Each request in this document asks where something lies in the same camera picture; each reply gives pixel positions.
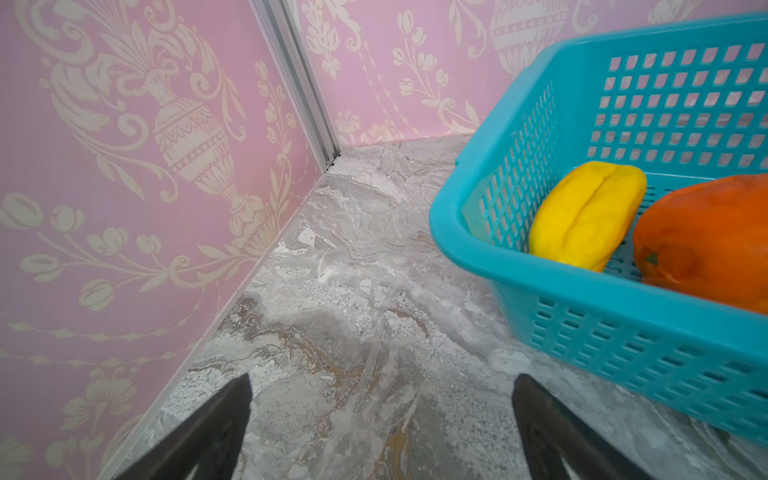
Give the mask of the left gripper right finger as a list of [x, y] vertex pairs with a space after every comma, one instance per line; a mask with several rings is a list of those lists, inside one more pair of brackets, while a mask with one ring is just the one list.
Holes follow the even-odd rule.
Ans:
[[533, 479], [649, 479], [651, 476], [582, 421], [528, 374], [511, 403]]

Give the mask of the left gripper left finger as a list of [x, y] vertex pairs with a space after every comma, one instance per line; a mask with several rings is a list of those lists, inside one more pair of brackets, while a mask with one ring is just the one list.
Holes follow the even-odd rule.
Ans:
[[230, 479], [250, 418], [248, 374], [222, 387], [120, 479]]

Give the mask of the ridged yellow-orange fruit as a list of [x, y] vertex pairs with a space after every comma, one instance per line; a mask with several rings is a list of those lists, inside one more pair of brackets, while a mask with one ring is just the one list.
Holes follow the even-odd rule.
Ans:
[[629, 231], [647, 189], [637, 167], [587, 162], [564, 177], [536, 212], [529, 252], [601, 273]]

